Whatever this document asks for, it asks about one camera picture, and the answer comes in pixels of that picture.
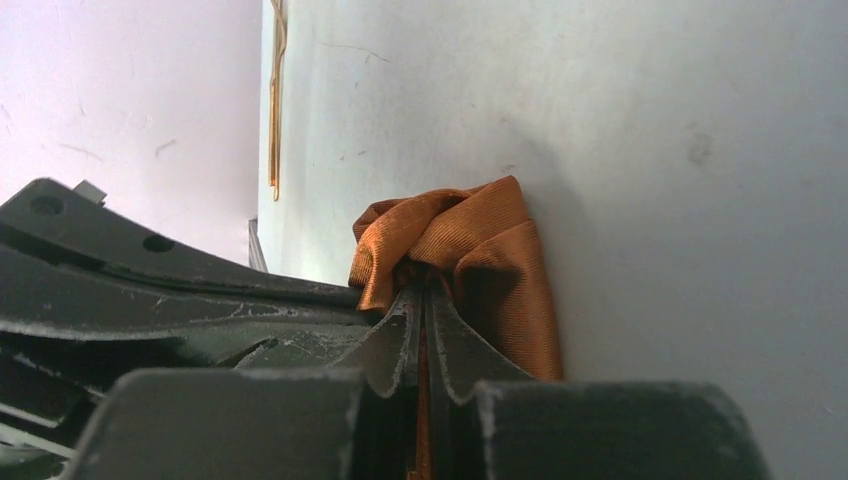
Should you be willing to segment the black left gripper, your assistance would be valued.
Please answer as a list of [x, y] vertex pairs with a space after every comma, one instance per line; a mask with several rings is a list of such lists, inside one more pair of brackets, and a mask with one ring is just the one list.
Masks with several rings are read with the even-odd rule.
[[[187, 246], [50, 178], [1, 207], [1, 432], [61, 457], [126, 374], [199, 365], [189, 336], [248, 324], [371, 327], [359, 290]], [[47, 258], [36, 255], [45, 253]]]

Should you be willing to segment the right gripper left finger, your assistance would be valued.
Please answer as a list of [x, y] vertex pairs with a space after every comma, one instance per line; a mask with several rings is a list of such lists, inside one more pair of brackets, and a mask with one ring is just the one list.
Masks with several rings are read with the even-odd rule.
[[69, 479], [403, 479], [423, 291], [316, 368], [144, 369], [96, 408]]

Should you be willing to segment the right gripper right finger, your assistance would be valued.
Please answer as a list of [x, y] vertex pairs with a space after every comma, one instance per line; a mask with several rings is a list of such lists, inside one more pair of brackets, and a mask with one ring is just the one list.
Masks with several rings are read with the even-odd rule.
[[543, 382], [427, 286], [429, 448], [436, 479], [767, 479], [737, 405], [692, 382]]

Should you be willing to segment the orange cloth napkin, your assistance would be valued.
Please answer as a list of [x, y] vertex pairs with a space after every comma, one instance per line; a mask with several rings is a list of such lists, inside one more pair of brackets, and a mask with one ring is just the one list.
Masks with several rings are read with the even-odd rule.
[[343, 357], [364, 387], [356, 479], [552, 479], [563, 369], [518, 181], [369, 206], [349, 282], [380, 321]]

